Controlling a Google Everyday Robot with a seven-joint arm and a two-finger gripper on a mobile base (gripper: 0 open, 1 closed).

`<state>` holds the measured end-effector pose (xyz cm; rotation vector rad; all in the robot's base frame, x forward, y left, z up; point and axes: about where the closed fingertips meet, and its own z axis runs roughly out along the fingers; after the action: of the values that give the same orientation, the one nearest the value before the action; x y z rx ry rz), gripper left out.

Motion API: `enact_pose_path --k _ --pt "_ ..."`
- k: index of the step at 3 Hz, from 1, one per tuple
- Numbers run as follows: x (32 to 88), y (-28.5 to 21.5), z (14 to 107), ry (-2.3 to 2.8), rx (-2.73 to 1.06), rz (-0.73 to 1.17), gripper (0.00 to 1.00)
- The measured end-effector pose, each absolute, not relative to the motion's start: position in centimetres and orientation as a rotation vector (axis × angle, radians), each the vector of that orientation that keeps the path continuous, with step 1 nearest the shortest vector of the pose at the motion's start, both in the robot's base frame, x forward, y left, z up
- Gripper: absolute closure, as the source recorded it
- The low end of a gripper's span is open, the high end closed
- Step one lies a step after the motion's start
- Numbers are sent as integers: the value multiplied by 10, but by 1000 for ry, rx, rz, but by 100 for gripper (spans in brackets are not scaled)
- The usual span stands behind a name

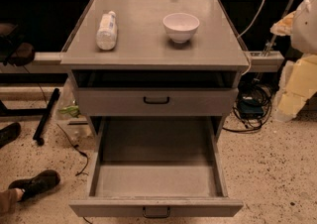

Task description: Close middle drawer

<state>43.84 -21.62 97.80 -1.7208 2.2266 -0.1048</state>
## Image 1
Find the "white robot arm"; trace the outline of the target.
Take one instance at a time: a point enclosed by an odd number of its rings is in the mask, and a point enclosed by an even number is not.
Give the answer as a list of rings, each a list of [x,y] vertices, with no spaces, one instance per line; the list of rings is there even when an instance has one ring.
[[[280,77],[274,118],[288,122],[317,93],[317,0],[303,0],[270,31],[290,36],[291,46],[302,53],[297,62],[285,66]]]

